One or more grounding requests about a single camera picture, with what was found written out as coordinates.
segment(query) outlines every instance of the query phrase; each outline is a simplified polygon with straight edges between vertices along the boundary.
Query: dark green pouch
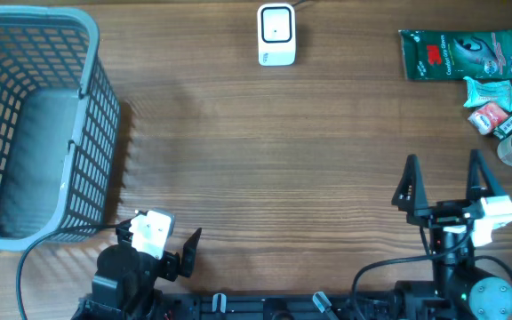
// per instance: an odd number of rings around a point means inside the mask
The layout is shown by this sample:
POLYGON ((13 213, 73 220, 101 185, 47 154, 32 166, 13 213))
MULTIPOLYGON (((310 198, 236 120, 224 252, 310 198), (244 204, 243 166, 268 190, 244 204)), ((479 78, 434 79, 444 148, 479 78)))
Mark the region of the dark green pouch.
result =
POLYGON ((408 79, 512 79, 512 30, 399 32, 408 79))

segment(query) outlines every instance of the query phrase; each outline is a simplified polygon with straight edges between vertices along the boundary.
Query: wooden table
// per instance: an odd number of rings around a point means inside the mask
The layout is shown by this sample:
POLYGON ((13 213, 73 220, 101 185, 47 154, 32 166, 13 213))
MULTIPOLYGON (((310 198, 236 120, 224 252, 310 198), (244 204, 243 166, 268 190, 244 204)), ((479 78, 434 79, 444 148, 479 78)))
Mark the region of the wooden table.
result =
MULTIPOLYGON (((170 249, 202 227, 195 274, 166 292, 347 292, 360 267, 420 254, 390 205, 420 158, 431 201, 463 197, 480 148, 512 195, 512 168, 462 107, 463 82, 404 80, 400 28, 512 28, 512 1, 317 1, 297 12, 295 65, 257 59, 260 3, 86 5, 122 102, 110 220, 177 217, 170 249)), ((481 253, 512 266, 512 223, 481 253)), ((24 268, 30 319, 69 319, 111 232, 44 245, 24 268)), ((17 319, 19 254, 0 252, 0 319, 17 319)), ((427 262, 377 269, 362 289, 429 279, 427 262)))

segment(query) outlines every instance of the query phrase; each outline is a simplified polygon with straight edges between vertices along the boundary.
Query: basket bottom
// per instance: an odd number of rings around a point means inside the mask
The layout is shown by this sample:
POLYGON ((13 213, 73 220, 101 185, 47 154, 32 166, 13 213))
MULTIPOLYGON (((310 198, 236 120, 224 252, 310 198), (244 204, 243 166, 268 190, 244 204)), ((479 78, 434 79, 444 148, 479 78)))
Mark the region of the basket bottom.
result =
POLYGON ((78 101, 72 89, 41 89, 27 97, 0 195, 0 236, 31 236, 57 209, 78 101))

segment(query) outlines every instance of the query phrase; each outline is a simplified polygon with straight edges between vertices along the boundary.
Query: gray basket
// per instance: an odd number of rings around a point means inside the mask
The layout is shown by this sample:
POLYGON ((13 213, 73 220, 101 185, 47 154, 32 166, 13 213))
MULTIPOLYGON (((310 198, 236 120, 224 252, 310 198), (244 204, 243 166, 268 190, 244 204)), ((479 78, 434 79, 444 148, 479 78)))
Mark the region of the gray basket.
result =
POLYGON ((0 6, 0 250, 103 221, 120 106, 98 44, 80 10, 0 6))

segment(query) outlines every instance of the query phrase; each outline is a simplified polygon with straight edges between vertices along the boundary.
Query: wire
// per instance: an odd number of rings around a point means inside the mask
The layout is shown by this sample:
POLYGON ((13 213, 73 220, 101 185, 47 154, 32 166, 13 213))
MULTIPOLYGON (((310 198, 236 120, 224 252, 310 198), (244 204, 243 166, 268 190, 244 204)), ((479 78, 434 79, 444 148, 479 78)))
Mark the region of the wire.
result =
POLYGON ((117 228, 119 224, 116 225, 86 225, 86 226, 78 226, 78 227, 69 227, 69 228, 58 228, 51 233, 48 233, 44 236, 41 236, 37 240, 35 240, 21 255, 21 259, 19 259, 19 265, 17 266, 17 275, 15 277, 15 294, 17 295, 17 305, 19 306, 19 313, 21 315, 22 320, 27 320, 27 315, 25 314, 25 307, 23 306, 23 298, 21 297, 21 272, 23 271, 23 264, 25 264, 25 259, 31 250, 33 250, 38 244, 42 243, 44 240, 50 238, 51 236, 56 236, 62 233, 79 231, 85 229, 96 229, 96 231, 109 229, 109 228, 117 228))
POLYGON ((292 7, 295 7, 296 5, 300 5, 300 4, 303 4, 304 2, 306 2, 307 0, 299 0, 297 3, 295 4, 292 4, 292 7))
POLYGON ((428 240, 426 240, 426 233, 424 233, 424 227, 420 226, 420 237, 422 238, 422 245, 424 245, 424 251, 426 255, 432 255, 430 248, 428 247, 428 240))
POLYGON ((466 234, 461 238, 461 240, 456 245, 454 245, 452 248, 450 248, 442 253, 432 254, 429 256, 423 255, 423 256, 416 256, 416 257, 409 257, 409 258, 383 260, 383 261, 372 263, 372 264, 360 269, 359 272, 356 273, 355 279, 353 280, 353 286, 351 288, 351 299, 353 302, 353 307, 355 308, 356 313, 358 315, 360 315, 360 319, 365 320, 365 318, 363 316, 363 312, 359 308, 358 303, 356 301, 356 289, 358 287, 359 278, 365 272, 367 272, 371 269, 374 269, 374 268, 389 266, 389 265, 398 264, 398 263, 409 263, 409 262, 418 262, 418 261, 425 261, 425 260, 433 261, 433 260, 441 259, 452 252, 456 252, 459 248, 461 248, 462 245, 464 245, 469 240, 469 238, 471 237, 471 233, 473 231, 473 223, 469 223, 466 226, 466 230, 467 230, 466 234))
POLYGON ((483 255, 483 256, 477 256, 474 258, 474 261, 477 261, 477 260, 491 260, 491 261, 497 263, 501 268, 503 268, 503 270, 505 270, 505 273, 507 273, 508 277, 511 279, 511 282, 512 282, 512 269, 507 263, 501 261, 501 259, 495 258, 493 256, 483 255))

